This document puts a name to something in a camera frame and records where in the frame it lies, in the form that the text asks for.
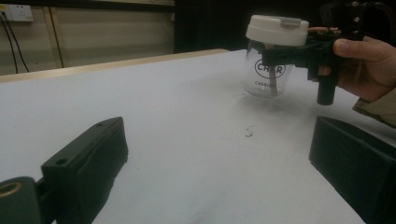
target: label on jar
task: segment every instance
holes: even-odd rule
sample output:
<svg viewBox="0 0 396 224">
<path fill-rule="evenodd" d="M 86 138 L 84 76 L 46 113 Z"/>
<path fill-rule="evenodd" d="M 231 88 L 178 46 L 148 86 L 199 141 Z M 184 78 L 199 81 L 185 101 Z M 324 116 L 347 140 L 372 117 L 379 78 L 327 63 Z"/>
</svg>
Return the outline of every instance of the label on jar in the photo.
<svg viewBox="0 0 396 224">
<path fill-rule="evenodd" d="M 254 64 L 254 69 L 256 70 L 256 73 L 264 78 L 270 78 L 270 68 L 271 66 L 266 66 L 262 64 L 262 59 L 259 59 L 255 64 Z M 286 72 L 286 65 L 277 65 L 275 67 L 275 78 L 281 77 L 283 74 Z"/>
</svg>

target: table surface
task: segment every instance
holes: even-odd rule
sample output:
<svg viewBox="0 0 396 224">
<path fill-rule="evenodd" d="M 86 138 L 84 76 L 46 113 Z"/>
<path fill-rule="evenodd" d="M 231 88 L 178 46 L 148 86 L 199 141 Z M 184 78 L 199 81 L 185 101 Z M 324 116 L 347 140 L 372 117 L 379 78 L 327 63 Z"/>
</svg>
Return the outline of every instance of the table surface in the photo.
<svg viewBox="0 0 396 224">
<path fill-rule="evenodd" d="M 129 161 L 94 223 L 363 223 L 310 164 L 316 116 L 394 146 L 395 131 L 352 111 L 357 97 L 340 89 L 333 105 L 317 105 L 318 83 L 304 69 L 293 68 L 283 95 L 251 96 L 241 85 L 245 57 L 3 79 L 0 180 L 38 180 L 40 165 L 94 123 L 123 117 Z"/>
</svg>

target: jar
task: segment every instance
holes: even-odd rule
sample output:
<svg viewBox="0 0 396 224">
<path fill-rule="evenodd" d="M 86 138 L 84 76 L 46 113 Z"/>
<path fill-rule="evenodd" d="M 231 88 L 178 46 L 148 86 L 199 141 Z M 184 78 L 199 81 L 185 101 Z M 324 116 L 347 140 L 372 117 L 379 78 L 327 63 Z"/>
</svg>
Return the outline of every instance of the jar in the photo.
<svg viewBox="0 0 396 224">
<path fill-rule="evenodd" d="M 300 19 L 268 16 L 252 16 L 247 28 L 247 57 L 245 76 L 242 81 L 245 91 L 261 97 L 273 98 L 285 91 L 292 64 L 264 66 L 264 49 L 305 44 L 309 23 Z"/>
</svg>

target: jar lid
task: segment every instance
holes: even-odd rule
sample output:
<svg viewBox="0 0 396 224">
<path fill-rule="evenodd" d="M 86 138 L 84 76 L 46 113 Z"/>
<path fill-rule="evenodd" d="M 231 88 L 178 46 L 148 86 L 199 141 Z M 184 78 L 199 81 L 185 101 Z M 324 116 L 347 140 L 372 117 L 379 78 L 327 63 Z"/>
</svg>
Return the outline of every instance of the jar lid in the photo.
<svg viewBox="0 0 396 224">
<path fill-rule="evenodd" d="M 302 46 L 308 34 L 308 21 L 286 17 L 251 17 L 247 38 L 265 44 Z"/>
</svg>

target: sleeve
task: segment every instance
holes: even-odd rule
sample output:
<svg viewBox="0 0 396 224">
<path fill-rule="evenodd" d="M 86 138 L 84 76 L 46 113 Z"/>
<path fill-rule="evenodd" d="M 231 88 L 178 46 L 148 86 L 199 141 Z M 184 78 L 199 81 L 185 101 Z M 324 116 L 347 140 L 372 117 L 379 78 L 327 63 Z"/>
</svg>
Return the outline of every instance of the sleeve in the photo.
<svg viewBox="0 0 396 224">
<path fill-rule="evenodd" d="M 365 116 L 377 119 L 392 128 L 396 128 L 396 89 L 374 102 L 363 99 L 353 106 L 353 109 Z"/>
</svg>

